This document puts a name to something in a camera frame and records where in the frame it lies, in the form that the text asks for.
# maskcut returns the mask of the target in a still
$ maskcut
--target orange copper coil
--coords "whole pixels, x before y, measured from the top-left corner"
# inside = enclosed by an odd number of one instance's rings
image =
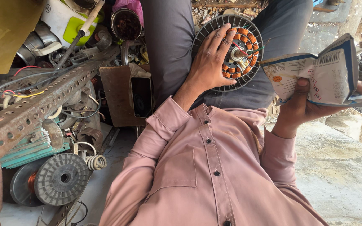
[[[247,45],[247,49],[252,49],[252,44],[251,43],[246,43]]]
[[[247,67],[247,68],[243,71],[243,74],[248,73],[250,70],[251,70],[251,67],[250,67],[250,66],[248,66],[248,67]]]
[[[227,30],[227,33],[230,33],[232,30],[237,31],[237,28],[236,27],[235,28],[230,28],[230,29]]]
[[[257,59],[258,59],[258,57],[257,57],[257,56],[254,56],[254,57],[252,58],[251,63],[250,63],[249,65],[250,65],[251,67],[254,66]]]
[[[230,78],[230,74],[229,73],[227,73],[227,72],[223,72],[223,77],[226,77],[226,78]]]
[[[223,70],[227,71],[228,68],[229,67],[227,67],[227,65],[223,64],[223,67],[222,67]]]
[[[238,28],[238,33],[243,35],[248,35],[248,30],[244,28]]]
[[[243,41],[244,43],[248,42],[248,38],[245,36],[242,36],[240,40]]]
[[[233,39],[240,39],[241,38],[241,35],[240,34],[237,34],[237,35],[234,35],[234,38]]]
[[[239,78],[239,77],[241,77],[241,73],[237,73],[237,74],[232,75],[232,78]]]
[[[255,38],[255,36],[253,34],[249,34],[248,38],[252,43],[256,42],[256,38]]]

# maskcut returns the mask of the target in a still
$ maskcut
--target plastic packet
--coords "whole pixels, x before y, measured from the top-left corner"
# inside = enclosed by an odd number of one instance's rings
[[[344,34],[318,56],[287,54],[259,62],[279,96],[276,105],[291,99],[299,78],[310,81],[307,99],[318,105],[362,107],[362,95],[355,92],[359,76],[353,37]]]

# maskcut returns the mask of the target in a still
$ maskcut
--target shirt sleeve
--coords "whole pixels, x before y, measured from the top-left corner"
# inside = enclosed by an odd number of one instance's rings
[[[124,159],[123,169],[108,191],[99,226],[128,225],[135,218],[152,188],[157,159],[174,132],[189,118],[169,97],[146,119],[148,126]]]
[[[296,138],[280,138],[265,128],[265,144],[261,156],[261,166],[273,183],[296,187],[294,164],[297,161],[294,149]]]

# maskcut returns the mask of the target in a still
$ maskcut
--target gray trousers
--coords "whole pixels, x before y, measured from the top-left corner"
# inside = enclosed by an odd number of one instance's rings
[[[140,2],[157,109],[177,92],[191,69],[195,36],[191,0]],[[271,38],[264,48],[264,60],[298,51],[312,10],[312,0],[274,0],[252,20],[264,42]],[[259,69],[255,77],[238,90],[204,92],[191,109],[202,103],[218,108],[257,109],[268,107],[274,97],[269,79]]]

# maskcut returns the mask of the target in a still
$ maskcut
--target teal metal part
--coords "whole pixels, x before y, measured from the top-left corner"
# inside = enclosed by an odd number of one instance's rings
[[[0,159],[1,167],[15,168],[37,159],[70,149],[69,139],[64,138],[60,148],[50,145],[48,134],[43,133],[42,127],[37,127],[23,138],[14,148]]]

